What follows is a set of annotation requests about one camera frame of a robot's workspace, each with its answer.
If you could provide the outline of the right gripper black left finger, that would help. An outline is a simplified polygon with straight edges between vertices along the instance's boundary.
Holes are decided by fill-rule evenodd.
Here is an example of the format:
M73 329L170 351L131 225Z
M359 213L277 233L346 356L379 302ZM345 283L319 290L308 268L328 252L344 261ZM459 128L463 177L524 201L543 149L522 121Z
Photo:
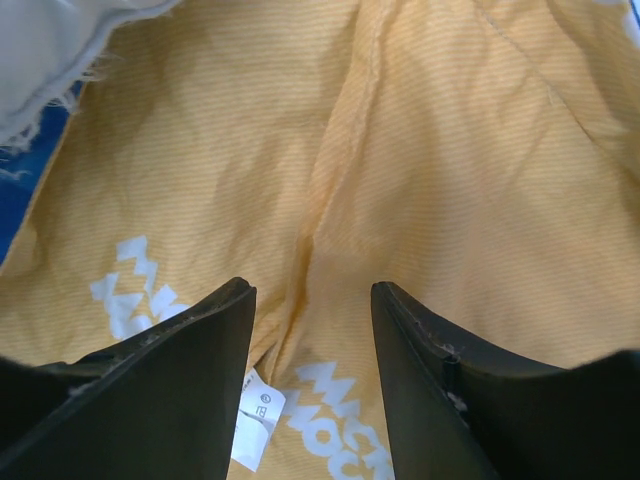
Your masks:
M256 289L229 280L190 309L68 364L1 362L1 475L226 476Z

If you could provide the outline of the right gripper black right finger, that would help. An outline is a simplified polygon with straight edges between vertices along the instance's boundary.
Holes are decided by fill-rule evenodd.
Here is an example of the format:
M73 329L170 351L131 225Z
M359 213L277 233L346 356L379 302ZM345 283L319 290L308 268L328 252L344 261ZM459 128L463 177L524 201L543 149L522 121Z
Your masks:
M399 479L635 479L639 354L572 369L498 347L390 282L371 317Z

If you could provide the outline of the blue yellow Mickey pillowcase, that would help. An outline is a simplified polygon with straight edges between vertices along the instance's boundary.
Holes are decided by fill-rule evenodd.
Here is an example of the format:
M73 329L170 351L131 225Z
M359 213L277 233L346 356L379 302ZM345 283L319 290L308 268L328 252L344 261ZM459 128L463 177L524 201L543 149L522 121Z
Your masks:
M288 400L260 479L390 479L391 281L572 367L639 343L635 1L183 1L116 30L1 273L1 352L75 361L236 276Z

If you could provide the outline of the white pillow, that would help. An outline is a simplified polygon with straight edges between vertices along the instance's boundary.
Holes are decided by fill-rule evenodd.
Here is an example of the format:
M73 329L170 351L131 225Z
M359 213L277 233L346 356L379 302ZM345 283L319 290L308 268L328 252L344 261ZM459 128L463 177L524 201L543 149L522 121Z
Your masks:
M41 113L65 99L119 26L151 19L174 1L17 0L1 3L1 146L24 151Z

